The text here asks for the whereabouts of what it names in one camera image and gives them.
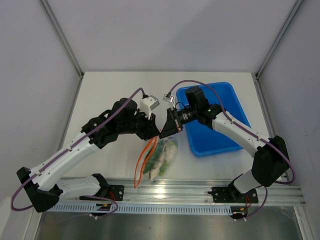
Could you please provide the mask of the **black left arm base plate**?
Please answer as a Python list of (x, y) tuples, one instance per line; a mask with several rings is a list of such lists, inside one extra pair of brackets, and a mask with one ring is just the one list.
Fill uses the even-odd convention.
[(84, 200), (106, 200), (122, 201), (124, 197), (125, 186), (124, 185), (109, 185), (108, 188), (102, 188), (93, 196), (80, 196), (79, 199)]

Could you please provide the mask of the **green cucumber toy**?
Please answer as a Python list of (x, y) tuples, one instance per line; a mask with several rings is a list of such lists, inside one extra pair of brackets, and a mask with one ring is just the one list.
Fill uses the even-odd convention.
[(162, 141), (158, 142), (154, 152), (152, 153), (151, 157), (147, 161), (144, 169), (143, 169), (143, 174), (148, 173), (156, 164), (163, 148), (164, 143)]

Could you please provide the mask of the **white green cabbage toy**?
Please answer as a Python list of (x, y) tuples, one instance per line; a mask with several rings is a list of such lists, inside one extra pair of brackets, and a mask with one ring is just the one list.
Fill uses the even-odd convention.
[(164, 161), (169, 161), (172, 163), (176, 159), (177, 151), (178, 151), (178, 142), (174, 138), (165, 138), (160, 140), (159, 142), (163, 142), (163, 148), (157, 159), (155, 166), (146, 174), (148, 174), (149, 181), (153, 181), (158, 176), (158, 172), (160, 169), (160, 164)]

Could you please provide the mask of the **green grapes toy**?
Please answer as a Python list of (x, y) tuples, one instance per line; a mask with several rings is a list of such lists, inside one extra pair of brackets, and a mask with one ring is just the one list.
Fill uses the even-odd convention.
[(159, 171), (158, 171), (158, 176), (163, 176), (166, 171), (168, 170), (168, 168), (171, 166), (171, 162), (170, 161), (163, 161), (161, 164), (160, 164), (160, 168), (159, 168)]

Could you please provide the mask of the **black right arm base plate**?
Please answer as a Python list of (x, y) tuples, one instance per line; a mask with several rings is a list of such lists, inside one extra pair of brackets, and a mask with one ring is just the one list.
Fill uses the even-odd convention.
[(257, 204), (259, 202), (255, 189), (251, 189), (246, 193), (240, 193), (238, 190), (230, 187), (214, 186), (207, 193), (212, 196), (214, 203)]

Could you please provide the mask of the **clear zip bag orange zipper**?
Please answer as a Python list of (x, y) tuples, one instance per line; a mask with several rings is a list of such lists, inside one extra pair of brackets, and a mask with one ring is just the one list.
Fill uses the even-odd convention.
[(163, 177), (178, 153), (178, 141), (174, 137), (153, 137), (140, 153), (133, 175), (135, 189)]

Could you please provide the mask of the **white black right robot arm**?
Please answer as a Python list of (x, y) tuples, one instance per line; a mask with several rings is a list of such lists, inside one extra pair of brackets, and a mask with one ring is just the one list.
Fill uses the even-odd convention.
[(185, 124), (198, 121), (240, 145), (253, 158), (252, 168), (228, 185), (228, 196), (239, 202), (257, 187), (269, 187), (290, 168), (287, 147), (280, 136), (268, 137), (254, 132), (225, 110), (222, 102), (210, 104), (199, 86), (185, 91), (188, 105), (166, 110), (166, 122), (159, 137), (166, 138), (183, 130)]

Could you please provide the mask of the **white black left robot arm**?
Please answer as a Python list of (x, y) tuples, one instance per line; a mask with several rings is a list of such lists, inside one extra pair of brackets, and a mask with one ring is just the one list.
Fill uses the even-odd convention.
[(145, 141), (159, 136), (152, 112), (158, 105), (159, 100), (152, 95), (145, 95), (140, 103), (121, 98), (112, 109), (91, 118), (65, 149), (36, 167), (19, 169), (16, 174), (31, 206), (42, 213), (64, 199), (111, 197), (110, 185), (100, 173), (86, 178), (63, 180), (62, 177), (82, 160), (116, 141), (119, 135), (135, 134)]

